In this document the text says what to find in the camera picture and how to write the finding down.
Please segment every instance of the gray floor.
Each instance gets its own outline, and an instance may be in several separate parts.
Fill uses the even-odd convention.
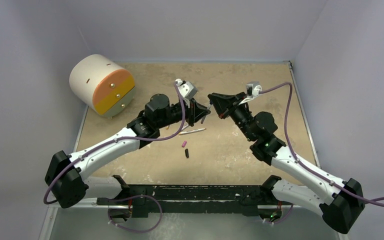
[[[146,229],[158,214],[133,218],[126,227]],[[51,240],[338,240],[338,234],[316,214],[296,208],[279,225],[262,224],[259,218],[240,214],[166,213],[160,225],[145,234],[108,225],[103,208],[59,209]]]

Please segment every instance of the gray wall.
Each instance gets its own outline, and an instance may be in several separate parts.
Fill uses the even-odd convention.
[[[326,0],[66,0],[93,53],[115,61],[293,59]]]
[[[384,196],[384,0],[328,0],[294,71],[322,168]],[[384,208],[350,238],[384,239]]]
[[[73,22],[60,0],[0,0],[0,239],[38,239],[51,156],[73,148],[68,76],[89,53]]]

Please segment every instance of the metal frame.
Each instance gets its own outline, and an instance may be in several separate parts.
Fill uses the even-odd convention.
[[[304,118],[305,128],[307,129],[308,137],[309,137],[310,142],[311,142],[311,148],[313,150],[313,155],[314,155],[315,163],[316,163],[317,167],[320,168],[319,159],[317,157],[316,148],[314,146],[313,137],[312,137],[309,125],[308,125],[308,121],[307,121],[307,117],[306,117],[306,114],[305,114],[305,111],[304,111],[304,107],[303,107],[303,104],[301,102],[301,97],[300,97],[300,93],[299,93],[298,88],[297,88],[297,83],[296,83],[296,80],[295,80],[294,71],[292,69],[291,61],[265,62],[265,63],[268,63],[268,64],[286,64],[286,65],[288,65],[289,71],[290,71],[290,75],[292,77],[293,86],[295,87],[295,92],[296,92],[296,95],[298,97],[298,102],[299,102],[299,106],[300,106],[300,109],[301,109],[302,117]],[[89,107],[86,105],[83,117],[82,117],[81,122],[80,122],[80,127],[79,127],[79,130],[78,130],[78,133],[77,133],[77,137],[76,137],[76,140],[75,140],[75,143],[74,143],[74,149],[73,149],[74,152],[77,151],[77,147],[79,145],[80,137],[81,137],[81,134],[82,134],[83,126],[85,124],[86,115],[88,114],[88,110],[89,110]],[[77,203],[76,205],[72,206],[72,208],[127,209],[127,206],[121,206],[121,205],[118,205],[118,206],[97,205],[96,202],[97,202],[96,198],[83,199],[79,203]],[[258,205],[258,209],[276,209],[277,207],[278,207],[277,205]],[[51,234],[52,234],[52,229],[54,228],[55,219],[56,219],[58,210],[60,208],[61,207],[60,207],[60,205],[58,203],[54,203],[54,204],[51,204],[51,205],[48,206],[48,209],[47,209],[47,212],[46,212],[46,217],[45,217],[45,220],[43,222],[42,230],[40,232],[39,240],[49,240],[50,239]],[[338,237],[339,237],[340,240],[349,240],[347,235],[344,235],[344,234],[338,233]]]

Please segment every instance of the beige table surface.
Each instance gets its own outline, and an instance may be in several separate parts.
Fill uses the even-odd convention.
[[[121,130],[137,117],[154,94],[165,94],[170,103],[177,103],[173,81],[180,78],[192,82],[198,93],[195,99],[205,106],[210,93],[237,94],[245,84],[259,81],[264,89],[283,82],[292,82],[286,64],[232,63],[119,63],[129,70],[136,84],[136,95],[126,109],[112,119],[98,116],[88,109],[77,150],[88,148]],[[249,103],[255,115],[266,111],[273,114],[278,126],[276,135],[285,141],[284,114],[288,100],[287,86],[266,93]],[[171,135],[179,127],[173,124],[160,130],[161,137]],[[277,175],[300,184],[290,175],[258,161],[248,142],[230,118],[219,119],[214,109],[204,124],[188,130],[207,130],[172,139],[153,142],[148,146],[119,157],[96,171],[95,177],[120,175],[128,184],[188,184],[188,185],[260,185],[270,175]],[[315,163],[311,141],[295,93],[288,116],[288,133],[292,146],[302,157]],[[183,141],[187,141],[189,158],[185,157]]]

